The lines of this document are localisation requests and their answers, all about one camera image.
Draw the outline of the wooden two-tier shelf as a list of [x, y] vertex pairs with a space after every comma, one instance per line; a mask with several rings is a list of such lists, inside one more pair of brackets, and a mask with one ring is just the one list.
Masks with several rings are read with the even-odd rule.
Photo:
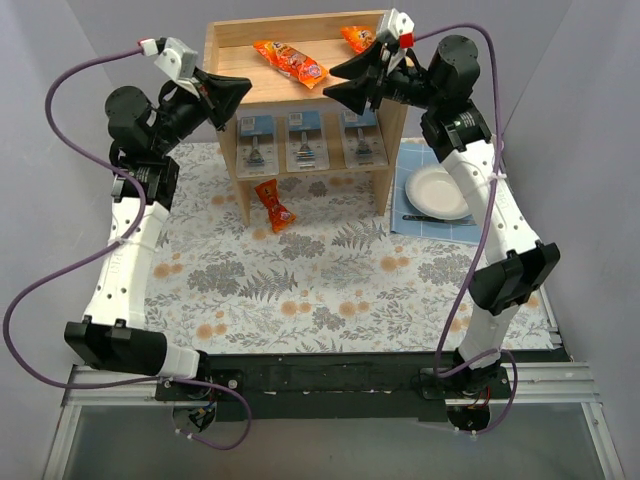
[[[326, 87], [337, 84], [327, 76], [308, 88], [278, 72], [255, 49], [260, 40], [281, 41], [331, 68], [349, 60], [354, 52], [341, 35], [344, 26], [377, 27], [383, 11], [356, 11], [213, 22], [207, 27], [204, 69], [208, 73], [246, 77], [252, 88], [236, 114], [218, 135], [221, 152], [237, 198], [243, 223], [250, 222], [251, 182], [312, 174], [368, 172], [373, 180], [375, 208], [384, 214], [407, 109], [382, 102], [377, 113], [379, 133], [372, 148], [384, 161], [353, 160], [361, 132], [344, 132], [341, 105], [324, 96]], [[262, 141], [256, 135], [240, 137], [245, 119], [266, 114], [274, 121], [273, 161], [277, 171], [240, 174], [241, 161], [256, 153]]]

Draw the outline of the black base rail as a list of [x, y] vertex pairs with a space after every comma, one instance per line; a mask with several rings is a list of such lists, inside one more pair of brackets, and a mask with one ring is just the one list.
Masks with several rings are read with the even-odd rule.
[[446, 377], [432, 371], [425, 352], [210, 355], [206, 372], [221, 391], [169, 380], [127, 384], [126, 375], [77, 367], [72, 378], [97, 390], [71, 390], [74, 406], [175, 406], [213, 404], [221, 422], [245, 413], [254, 418], [365, 419], [407, 418], [443, 422], [448, 411], [473, 404], [588, 403], [599, 398], [587, 364], [571, 362], [561, 351], [517, 352], [496, 366], [464, 369]]

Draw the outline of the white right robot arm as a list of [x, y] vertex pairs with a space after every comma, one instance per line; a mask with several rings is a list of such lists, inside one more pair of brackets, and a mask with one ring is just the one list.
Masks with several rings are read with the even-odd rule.
[[403, 35], [375, 41], [332, 67], [330, 74], [340, 82], [323, 93], [356, 114], [378, 109], [383, 100], [424, 111], [423, 137], [481, 229], [460, 290], [473, 301], [468, 329], [451, 369], [436, 363], [430, 375], [446, 389], [471, 398], [497, 378], [509, 324], [557, 265], [560, 251], [527, 223], [500, 170], [502, 129], [490, 128], [471, 99], [480, 75], [474, 42], [449, 35], [423, 67], [410, 47], [412, 40]]

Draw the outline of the floral patterned table mat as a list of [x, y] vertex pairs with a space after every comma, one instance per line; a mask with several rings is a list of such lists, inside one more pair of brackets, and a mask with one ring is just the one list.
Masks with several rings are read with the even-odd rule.
[[145, 328], [209, 353], [455, 348], [472, 302], [458, 292], [476, 245], [393, 233], [366, 173], [288, 177], [296, 215], [243, 223], [220, 148], [174, 150], [179, 184], [151, 263]]

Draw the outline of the orange razor pack long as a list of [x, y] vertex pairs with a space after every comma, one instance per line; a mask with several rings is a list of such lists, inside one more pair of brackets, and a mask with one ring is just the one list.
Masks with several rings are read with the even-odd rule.
[[356, 54], [363, 53], [376, 40], [375, 31], [368, 26], [344, 26], [340, 33]]

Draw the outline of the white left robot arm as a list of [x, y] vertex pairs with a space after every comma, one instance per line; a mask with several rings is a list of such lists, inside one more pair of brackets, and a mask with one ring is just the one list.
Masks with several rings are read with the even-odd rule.
[[64, 339], [94, 369], [178, 378], [180, 390], [200, 400], [211, 392], [213, 377], [199, 366], [198, 351], [146, 330], [146, 283], [178, 181], [179, 166], [170, 152], [205, 122], [224, 129], [252, 84], [196, 70], [192, 86], [186, 90], [167, 81], [156, 103], [134, 86], [120, 87], [106, 99], [110, 161], [144, 191], [115, 177], [109, 241], [116, 249], [103, 261], [82, 320], [66, 325]]

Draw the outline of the blue checked cloth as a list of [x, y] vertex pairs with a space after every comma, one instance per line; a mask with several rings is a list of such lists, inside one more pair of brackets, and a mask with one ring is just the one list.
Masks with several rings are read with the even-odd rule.
[[423, 166], [438, 166], [434, 152], [424, 141], [416, 138], [403, 139], [399, 148], [395, 167], [395, 179], [392, 190], [390, 230], [393, 233], [427, 238], [439, 241], [451, 241], [467, 245], [477, 245], [481, 230], [471, 217], [470, 225], [415, 220], [422, 213], [409, 201], [405, 185], [410, 175]]

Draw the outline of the white paper plate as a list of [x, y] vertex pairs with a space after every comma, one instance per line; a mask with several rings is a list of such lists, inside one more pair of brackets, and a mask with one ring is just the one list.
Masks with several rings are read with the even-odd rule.
[[405, 193], [409, 203], [425, 215], [441, 220], [459, 220], [470, 215], [459, 187], [441, 166], [426, 165], [411, 173]]

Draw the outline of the blue razor blister pack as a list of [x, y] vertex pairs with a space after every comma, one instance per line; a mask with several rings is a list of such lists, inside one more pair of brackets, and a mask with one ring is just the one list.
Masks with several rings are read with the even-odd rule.
[[366, 110], [358, 115], [343, 110], [339, 115], [345, 165], [348, 169], [384, 167], [388, 158], [377, 116]]
[[279, 174], [277, 128], [271, 115], [238, 120], [236, 174], [239, 178]]
[[286, 117], [285, 133], [288, 172], [329, 169], [324, 121], [319, 111], [290, 112]]

